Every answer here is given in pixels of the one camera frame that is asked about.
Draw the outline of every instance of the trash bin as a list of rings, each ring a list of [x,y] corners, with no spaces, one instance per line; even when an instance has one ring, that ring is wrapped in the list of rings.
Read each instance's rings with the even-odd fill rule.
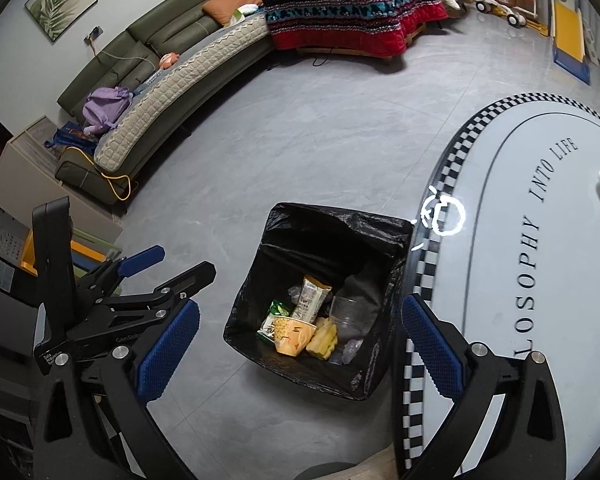
[[[326,206],[280,203],[269,214],[251,269],[224,328],[224,340],[267,370],[322,392],[368,399],[392,355],[391,310],[398,300],[413,226],[407,220]],[[303,351],[276,352],[256,335],[273,300],[290,305],[289,288],[305,275],[333,292],[365,267],[381,291],[376,320],[353,360],[337,365]]]

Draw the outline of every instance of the snack wrapper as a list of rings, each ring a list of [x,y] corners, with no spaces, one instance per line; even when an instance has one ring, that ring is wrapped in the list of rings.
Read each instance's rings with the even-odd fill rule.
[[[258,335],[273,343],[273,320],[276,316],[288,316],[291,312],[283,303],[280,301],[272,301],[269,306],[267,317],[262,322]]]
[[[305,276],[302,282],[302,292],[298,299],[298,306],[294,309],[291,317],[300,319],[307,323],[314,322],[318,316],[318,311],[322,306],[322,302],[331,291],[329,285],[320,283],[311,276]]]

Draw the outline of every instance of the orange pillow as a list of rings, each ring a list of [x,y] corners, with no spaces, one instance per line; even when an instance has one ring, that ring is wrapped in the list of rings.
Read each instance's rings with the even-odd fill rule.
[[[220,25],[226,25],[231,20],[234,10],[245,4],[262,5],[262,0],[209,0],[202,5],[202,10]]]

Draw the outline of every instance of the toy car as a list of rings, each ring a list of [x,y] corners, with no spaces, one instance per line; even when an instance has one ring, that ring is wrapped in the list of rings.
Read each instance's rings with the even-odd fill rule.
[[[499,9],[499,14],[504,15],[512,27],[518,28],[526,25],[526,18],[522,14],[496,0],[475,0],[475,8],[483,14],[489,14],[494,9]]]

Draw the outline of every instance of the framed picture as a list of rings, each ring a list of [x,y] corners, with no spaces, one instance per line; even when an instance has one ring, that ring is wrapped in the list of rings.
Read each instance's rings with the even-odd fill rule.
[[[25,8],[55,43],[71,24],[98,0],[29,0]]]

